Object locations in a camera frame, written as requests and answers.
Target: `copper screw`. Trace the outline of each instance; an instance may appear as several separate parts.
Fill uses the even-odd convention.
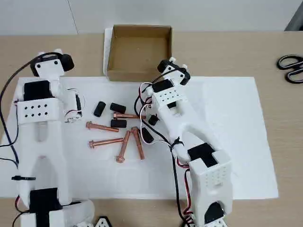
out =
[[[126,134],[124,136],[124,140],[123,140],[123,144],[122,144],[122,147],[121,147],[121,150],[120,150],[120,153],[119,155],[116,157],[116,161],[118,163],[123,163],[125,161],[125,158],[124,158],[124,153],[125,153],[125,150],[126,150],[126,146],[127,146],[127,143],[128,143],[128,139],[129,139],[129,135],[131,134],[131,132],[129,130],[126,131]]]
[[[143,149],[142,149],[142,145],[141,145],[141,141],[140,141],[140,137],[139,137],[139,129],[138,129],[138,127],[132,127],[131,131],[134,134],[134,139],[136,140],[140,159],[143,160],[145,158],[144,158],[144,153],[143,153]]]
[[[100,140],[100,141],[93,141],[93,140],[91,140],[89,142],[89,147],[90,148],[95,148],[96,146],[101,146],[101,145],[106,145],[106,144],[111,144],[111,143],[123,142],[123,140],[124,140],[124,138],[111,139],[111,140]]]
[[[114,113],[114,118],[134,118],[134,119],[138,119],[139,117],[137,115],[134,114],[122,114],[122,113]]]
[[[93,124],[92,122],[86,122],[86,128],[119,132],[119,129],[111,128],[111,127],[108,127],[108,126],[105,126],[105,125],[100,125],[100,124]]]

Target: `table surface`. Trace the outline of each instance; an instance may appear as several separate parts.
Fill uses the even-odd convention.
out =
[[[0,36],[0,84],[39,51],[62,48],[75,69],[68,76],[100,76],[103,34],[54,36]],[[268,142],[277,175],[280,198],[235,201],[226,218],[230,227],[302,226],[303,215],[303,97],[301,85],[287,83],[276,66],[278,57],[302,53],[302,32],[174,32],[173,56],[188,65],[192,75],[254,76],[263,108]],[[19,76],[31,75],[27,68]],[[3,112],[17,80],[8,88]],[[0,225],[11,226],[14,199],[0,200]],[[94,200],[96,217],[107,215],[115,227],[177,227],[175,201]]]

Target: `screw head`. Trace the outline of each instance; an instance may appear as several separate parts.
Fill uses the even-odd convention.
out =
[[[138,128],[138,127],[132,127],[132,128],[131,128],[131,132],[132,132],[132,133],[134,133],[134,132],[136,132],[136,131],[139,131],[139,128]]]
[[[86,122],[85,127],[90,129],[92,122]]]
[[[117,161],[118,163],[124,163],[125,158],[122,157],[122,156],[117,156],[117,157],[116,157],[116,161]]]
[[[94,145],[94,141],[93,140],[91,140],[90,142],[89,142],[89,147],[90,148],[95,148],[95,145]]]

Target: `open cardboard box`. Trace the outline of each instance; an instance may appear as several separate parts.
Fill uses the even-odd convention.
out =
[[[111,81],[152,81],[171,57],[170,26],[114,25],[107,76]]]

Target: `black scissors handle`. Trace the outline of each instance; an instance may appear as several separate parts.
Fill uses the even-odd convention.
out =
[[[285,75],[285,79],[287,82],[292,83],[292,84],[302,84],[303,79],[292,79],[293,75],[299,74],[303,72],[303,68],[297,68],[294,71],[291,71]]]
[[[290,64],[283,64],[283,61],[285,61],[286,59],[295,60],[295,62],[290,63]],[[276,62],[276,66],[280,70],[293,69],[293,71],[291,71],[285,75],[285,79],[289,83],[292,83],[292,84],[302,84],[303,83],[303,79],[301,79],[301,80],[292,79],[293,75],[303,72],[303,57],[301,57],[299,55],[295,55],[295,54],[285,55],[278,59],[278,61]]]
[[[293,59],[296,60],[296,62],[284,65],[283,61],[286,59]],[[303,65],[303,57],[294,54],[285,55],[279,58],[278,61],[276,62],[276,66],[280,70],[295,69],[295,68],[299,68],[301,65]]]

